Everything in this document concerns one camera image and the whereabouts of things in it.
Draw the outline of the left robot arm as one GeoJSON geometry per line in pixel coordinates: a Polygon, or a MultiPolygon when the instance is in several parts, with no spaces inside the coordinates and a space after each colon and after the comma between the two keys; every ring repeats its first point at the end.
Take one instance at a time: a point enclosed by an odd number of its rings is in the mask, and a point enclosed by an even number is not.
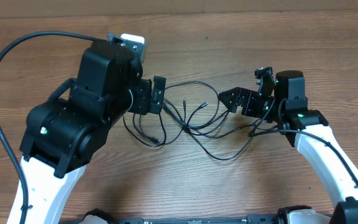
{"type": "Polygon", "coordinates": [[[20,150],[27,185],[17,189],[9,223],[58,223],[74,186],[113,125],[127,112],[160,114],[166,80],[142,78],[146,41],[122,34],[95,40],[82,56],[78,76],[30,110],[20,150]]]}

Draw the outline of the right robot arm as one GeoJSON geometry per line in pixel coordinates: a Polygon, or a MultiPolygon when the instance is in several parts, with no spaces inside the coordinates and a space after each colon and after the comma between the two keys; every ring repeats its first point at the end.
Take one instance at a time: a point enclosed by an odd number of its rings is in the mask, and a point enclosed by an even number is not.
{"type": "Polygon", "coordinates": [[[358,223],[358,169],[341,149],[327,119],[318,110],[308,109],[304,74],[298,70],[272,73],[271,68],[255,71],[257,91],[236,87],[218,95],[234,113],[275,122],[277,128],[250,137],[280,133],[312,166],[323,183],[334,212],[327,216],[309,206],[297,205],[278,210],[272,223],[358,223]]]}

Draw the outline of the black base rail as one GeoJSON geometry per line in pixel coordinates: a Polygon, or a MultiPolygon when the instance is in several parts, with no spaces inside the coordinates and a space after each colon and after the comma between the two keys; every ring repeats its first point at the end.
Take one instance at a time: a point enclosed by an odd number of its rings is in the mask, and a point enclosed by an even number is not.
{"type": "Polygon", "coordinates": [[[95,208],[87,212],[83,218],[63,221],[63,224],[274,224],[274,223],[329,223],[331,215],[323,215],[306,205],[279,208],[276,214],[250,214],[243,217],[214,218],[114,218],[110,214],[95,208]]]}

